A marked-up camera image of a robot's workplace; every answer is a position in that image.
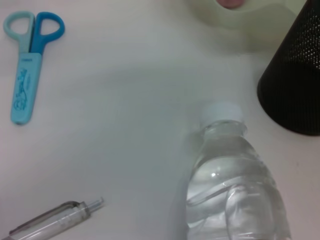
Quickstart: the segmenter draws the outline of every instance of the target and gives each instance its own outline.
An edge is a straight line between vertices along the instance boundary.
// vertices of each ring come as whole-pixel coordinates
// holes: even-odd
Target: black mesh pencil holder
[[[320,135],[320,0],[308,0],[263,73],[257,88],[279,125]]]

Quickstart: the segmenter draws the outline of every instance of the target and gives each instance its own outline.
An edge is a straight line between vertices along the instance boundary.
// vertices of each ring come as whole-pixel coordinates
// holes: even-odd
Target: white bottle cap
[[[231,120],[244,122],[241,108],[232,102],[211,103],[202,110],[200,119],[201,129],[204,129],[217,121]]]

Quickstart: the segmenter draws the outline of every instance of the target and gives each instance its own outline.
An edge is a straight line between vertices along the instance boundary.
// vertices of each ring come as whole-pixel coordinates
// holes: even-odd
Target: scissor handle
[[[56,21],[60,25],[60,28],[53,33],[42,35],[41,26],[42,26],[42,21],[44,19],[50,19],[50,20]],[[44,53],[46,44],[60,38],[64,34],[64,32],[65,32],[64,21],[58,15],[52,12],[46,12],[46,11],[38,13],[35,19],[35,26],[34,26],[30,52],[39,53],[42,55]]]
[[[12,31],[10,25],[13,21],[21,18],[28,18],[29,19],[29,26],[28,30],[24,34],[19,34]],[[3,23],[3,29],[5,33],[17,40],[19,42],[19,53],[28,53],[30,50],[30,45],[32,41],[32,34],[33,34],[33,26],[35,22],[35,15],[29,11],[16,11],[10,14]]]

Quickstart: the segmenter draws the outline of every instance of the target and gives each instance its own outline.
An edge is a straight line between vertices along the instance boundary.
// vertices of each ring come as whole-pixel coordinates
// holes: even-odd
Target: pen clip
[[[17,234],[17,233],[24,231],[26,229],[29,229],[29,228],[41,223],[42,221],[45,221],[48,218],[65,211],[66,209],[72,209],[74,207],[78,207],[79,205],[80,205],[80,203],[77,201],[67,201],[67,202],[61,204],[60,206],[57,206],[57,207],[25,222],[24,224],[21,224],[16,229],[11,230],[9,232],[9,236]]]

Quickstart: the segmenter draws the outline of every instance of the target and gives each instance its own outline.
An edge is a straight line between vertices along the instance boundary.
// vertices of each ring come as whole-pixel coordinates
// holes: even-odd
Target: plastic water bottle
[[[188,240],[290,240],[276,183],[244,138],[241,109],[209,105],[201,125],[204,143],[186,199]]]

